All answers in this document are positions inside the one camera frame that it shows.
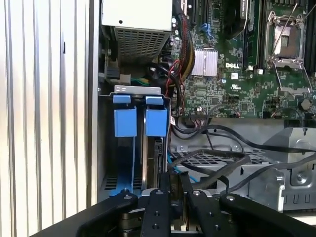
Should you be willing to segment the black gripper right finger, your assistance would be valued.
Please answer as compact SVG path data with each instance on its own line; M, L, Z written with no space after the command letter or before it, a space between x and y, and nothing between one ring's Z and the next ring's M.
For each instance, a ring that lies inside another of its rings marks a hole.
M216 200L180 174L186 200L205 237L314 237L316 229L236 194Z

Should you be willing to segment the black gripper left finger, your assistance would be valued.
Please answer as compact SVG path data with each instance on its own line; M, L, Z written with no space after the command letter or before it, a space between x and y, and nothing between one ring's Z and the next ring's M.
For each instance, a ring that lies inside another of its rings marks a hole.
M160 186L148 196L127 191L89 208L78 237L169 237L170 176L163 173Z

